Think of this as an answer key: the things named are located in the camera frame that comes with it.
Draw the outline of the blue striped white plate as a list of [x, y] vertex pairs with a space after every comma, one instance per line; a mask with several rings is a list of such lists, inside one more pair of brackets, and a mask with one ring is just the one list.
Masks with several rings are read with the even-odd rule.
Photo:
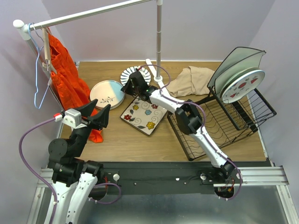
[[[126, 68], [121, 73], [120, 82], [121, 82], [122, 86], [124, 86], [127, 83], [128, 79], [129, 79], [129, 76], [133, 72], [135, 72], [138, 68], [139, 68], [138, 66], [132, 66], [132, 67]], [[150, 84], [150, 82], [151, 82], [151, 74], [150, 74], [150, 72], [146, 68], [141, 68], [139, 71], [142, 74], [142, 76], [143, 76], [144, 80], [146, 81], [146, 83]]]

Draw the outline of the square leaf pattern plate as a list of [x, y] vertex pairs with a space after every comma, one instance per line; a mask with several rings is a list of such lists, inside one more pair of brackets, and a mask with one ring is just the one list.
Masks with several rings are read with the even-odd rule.
[[133, 128], [150, 136], [165, 117], [167, 110], [156, 104], [135, 98], [121, 114], [120, 118]]

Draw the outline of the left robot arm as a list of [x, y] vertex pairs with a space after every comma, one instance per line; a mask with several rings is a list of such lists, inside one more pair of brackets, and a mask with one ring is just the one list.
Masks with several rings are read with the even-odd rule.
[[103, 165], [80, 160], [92, 130], [106, 128], [110, 104], [93, 115], [97, 104], [88, 104], [65, 110], [54, 116], [55, 121], [72, 128], [67, 139], [56, 138], [48, 147], [49, 168], [53, 170], [51, 197], [46, 220], [51, 224], [75, 224], [92, 188], [103, 181]]

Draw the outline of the cream and teal plate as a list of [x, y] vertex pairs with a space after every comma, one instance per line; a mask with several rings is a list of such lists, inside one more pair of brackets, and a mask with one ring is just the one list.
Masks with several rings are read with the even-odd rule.
[[96, 108], [103, 109], [108, 104], [110, 109], [118, 107], [125, 98], [125, 93], [121, 91], [123, 86], [114, 80], [105, 80], [97, 83], [90, 92], [90, 100], [97, 99]]

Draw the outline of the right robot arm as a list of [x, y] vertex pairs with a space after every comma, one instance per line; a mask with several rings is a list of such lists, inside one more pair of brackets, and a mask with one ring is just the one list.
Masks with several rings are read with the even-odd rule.
[[161, 106], [175, 115], [179, 130], [192, 137], [209, 157], [214, 169], [215, 179], [227, 182], [236, 171], [242, 183], [242, 174], [234, 162], [220, 150], [205, 128], [206, 116], [203, 109], [192, 101], [183, 101], [167, 96], [165, 86], [160, 89], [148, 85], [139, 71], [133, 72], [122, 92], [138, 96], [141, 100]]

